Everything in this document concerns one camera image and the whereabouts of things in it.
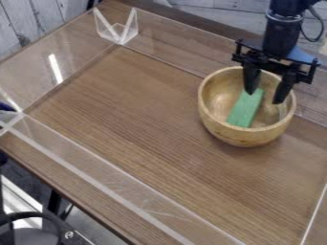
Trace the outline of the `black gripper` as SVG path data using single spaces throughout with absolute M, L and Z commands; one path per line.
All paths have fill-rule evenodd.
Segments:
M 296 83 L 312 83 L 320 61 L 298 46 L 303 32 L 306 9 L 268 9 L 263 38 L 255 42 L 236 41 L 232 60 L 243 67 L 244 89 L 251 95 L 256 88 L 262 71 L 282 76 L 274 104 L 283 103 Z

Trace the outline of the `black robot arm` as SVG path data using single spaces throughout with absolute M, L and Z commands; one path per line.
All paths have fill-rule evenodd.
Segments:
M 244 89 L 251 95 L 259 86 L 262 71 L 282 76 L 272 98 L 274 104 L 283 103 L 295 84 L 312 83 L 319 59 L 298 46 L 302 35 L 310 42 L 316 42 L 324 32 L 323 20 L 314 9 L 322 0 L 271 0 L 266 12 L 264 35 L 256 41 L 239 39 L 232 60 L 243 67 Z M 308 38 L 303 31 L 306 11 L 310 11 L 320 23 L 316 38 Z

